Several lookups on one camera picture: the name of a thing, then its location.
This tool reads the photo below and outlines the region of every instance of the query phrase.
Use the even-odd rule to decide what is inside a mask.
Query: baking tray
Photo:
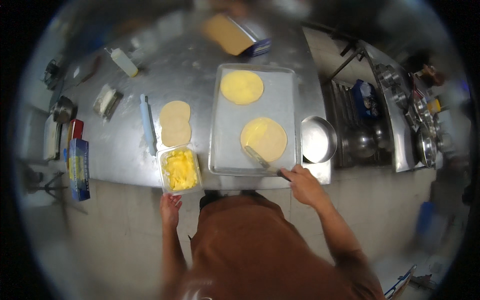
[[[262,79],[264,92],[249,105],[236,105],[220,91],[220,82],[226,74],[236,70],[252,71]],[[231,176],[276,176],[265,171],[250,158],[240,145],[243,127],[258,117],[271,118],[287,134],[283,155],[270,162],[276,168],[293,168],[301,163],[301,128],[295,114],[298,102],[298,81],[293,70],[275,66],[243,63],[222,64],[218,67],[210,131],[208,168],[213,174]]]

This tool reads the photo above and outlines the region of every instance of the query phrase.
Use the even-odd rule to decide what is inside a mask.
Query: round dough sheet
[[[264,83],[253,72],[233,71],[222,78],[220,91],[233,103],[247,105],[260,98],[264,92]]]
[[[172,101],[165,104],[160,111],[160,126],[168,126],[173,120],[190,120],[190,105],[183,101]]]
[[[261,117],[251,120],[243,127],[240,143],[252,147],[266,161],[279,159],[287,147],[285,130],[272,119]]]
[[[186,144],[192,137],[190,124],[185,120],[174,120],[162,127],[162,143],[167,147]]]

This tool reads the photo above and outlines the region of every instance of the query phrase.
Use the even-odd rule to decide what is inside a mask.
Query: scraper
[[[250,146],[245,146],[245,151],[247,151],[250,156],[255,159],[262,167],[268,172],[268,173],[275,173],[279,177],[283,177],[288,181],[291,181],[288,179],[285,175],[283,175],[282,171],[278,168],[271,167],[266,160],[264,160],[263,157],[260,156],[252,147]]]

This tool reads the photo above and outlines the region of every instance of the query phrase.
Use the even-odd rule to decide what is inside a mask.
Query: kitchen counter
[[[307,41],[299,25],[271,23],[272,46],[269,53],[248,58],[226,54],[215,43],[206,40],[196,30],[184,30],[186,20],[180,16],[177,32],[162,29],[157,22],[131,37],[111,43],[108,48],[121,48],[139,67],[137,76],[128,77],[104,50],[70,66],[89,65],[96,56],[101,63],[96,73],[78,86],[66,78],[63,95],[78,105],[77,119],[85,122],[83,139],[89,142],[90,178],[133,185],[161,187],[156,158],[148,152],[140,115],[140,94],[148,97],[157,138],[161,143],[159,113],[173,100],[190,104],[192,114],[191,143],[198,154],[205,189],[241,190],[286,188],[288,182],[279,177],[234,177],[213,175],[208,170],[208,151],[212,119],[216,71],[222,63],[250,63],[290,68],[299,80],[300,101],[295,107],[301,122],[315,115],[326,119],[317,70]],[[96,96],[104,84],[123,94],[111,119],[103,120],[92,109]],[[61,149],[66,145],[64,126]],[[322,184],[330,183],[330,161],[306,164]]]

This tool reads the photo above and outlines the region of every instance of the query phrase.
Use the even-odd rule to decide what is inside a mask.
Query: hand
[[[162,225],[177,228],[179,224],[179,209],[181,195],[173,196],[171,193],[165,193],[160,199],[160,215],[162,216]]]
[[[295,199],[319,210],[331,204],[330,197],[307,168],[295,165],[292,171],[282,168],[282,173],[291,180],[290,187]]]

